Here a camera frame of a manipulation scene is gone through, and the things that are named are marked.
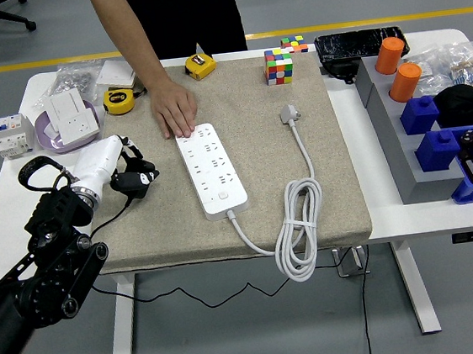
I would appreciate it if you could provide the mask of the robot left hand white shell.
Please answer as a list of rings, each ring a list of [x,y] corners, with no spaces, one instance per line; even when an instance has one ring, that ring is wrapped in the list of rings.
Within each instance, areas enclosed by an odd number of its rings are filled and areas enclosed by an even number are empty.
[[[103,186],[116,192],[133,193],[147,189],[158,177],[155,166],[128,137],[113,135],[84,147],[74,166],[72,191],[97,202]]]

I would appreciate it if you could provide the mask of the person's right hand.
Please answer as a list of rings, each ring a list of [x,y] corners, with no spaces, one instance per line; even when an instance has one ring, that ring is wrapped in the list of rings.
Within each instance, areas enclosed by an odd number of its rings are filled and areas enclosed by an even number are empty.
[[[151,110],[163,137],[190,137],[198,112],[194,95],[166,79],[149,88]]]

